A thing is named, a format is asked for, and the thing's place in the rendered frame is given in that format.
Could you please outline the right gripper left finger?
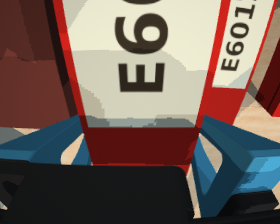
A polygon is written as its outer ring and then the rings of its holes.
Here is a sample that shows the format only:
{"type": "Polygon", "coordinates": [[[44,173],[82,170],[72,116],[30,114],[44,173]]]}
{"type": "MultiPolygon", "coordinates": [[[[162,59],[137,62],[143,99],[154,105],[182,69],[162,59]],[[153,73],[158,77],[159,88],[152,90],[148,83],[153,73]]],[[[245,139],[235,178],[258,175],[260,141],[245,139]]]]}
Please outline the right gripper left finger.
{"type": "MultiPolygon", "coordinates": [[[[0,159],[30,163],[62,164],[62,153],[83,134],[79,115],[26,134],[0,145],[0,159]]],[[[92,165],[83,136],[71,165],[92,165]]]]}

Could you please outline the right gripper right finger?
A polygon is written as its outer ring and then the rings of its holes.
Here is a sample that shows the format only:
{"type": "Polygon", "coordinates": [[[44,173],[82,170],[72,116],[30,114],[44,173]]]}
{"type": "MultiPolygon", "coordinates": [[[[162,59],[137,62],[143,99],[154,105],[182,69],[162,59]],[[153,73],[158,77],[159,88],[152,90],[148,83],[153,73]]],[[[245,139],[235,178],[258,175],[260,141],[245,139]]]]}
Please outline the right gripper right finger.
{"type": "Polygon", "coordinates": [[[280,181],[280,143],[206,114],[200,133],[222,154],[216,173],[198,137],[191,167],[201,217],[217,216],[234,194],[272,190],[280,181]]]}

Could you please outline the dark brown low platform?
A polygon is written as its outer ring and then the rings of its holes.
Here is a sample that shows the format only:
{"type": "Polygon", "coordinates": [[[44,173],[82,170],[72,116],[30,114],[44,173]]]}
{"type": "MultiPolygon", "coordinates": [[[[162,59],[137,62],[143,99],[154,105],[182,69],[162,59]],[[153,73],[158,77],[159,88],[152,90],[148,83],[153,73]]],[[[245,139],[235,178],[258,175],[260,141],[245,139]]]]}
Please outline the dark brown low platform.
{"type": "Polygon", "coordinates": [[[0,0],[0,127],[78,114],[57,26],[53,0],[0,0]]]}

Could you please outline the red box with cream label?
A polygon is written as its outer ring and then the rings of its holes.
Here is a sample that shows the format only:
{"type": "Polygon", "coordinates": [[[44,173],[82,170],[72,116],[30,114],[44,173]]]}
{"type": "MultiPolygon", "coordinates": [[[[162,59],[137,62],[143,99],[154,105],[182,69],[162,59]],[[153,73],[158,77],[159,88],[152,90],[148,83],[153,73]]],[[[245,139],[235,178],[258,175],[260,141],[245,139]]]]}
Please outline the red box with cream label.
{"type": "Polygon", "coordinates": [[[255,100],[272,117],[280,117],[280,38],[255,100]]]}

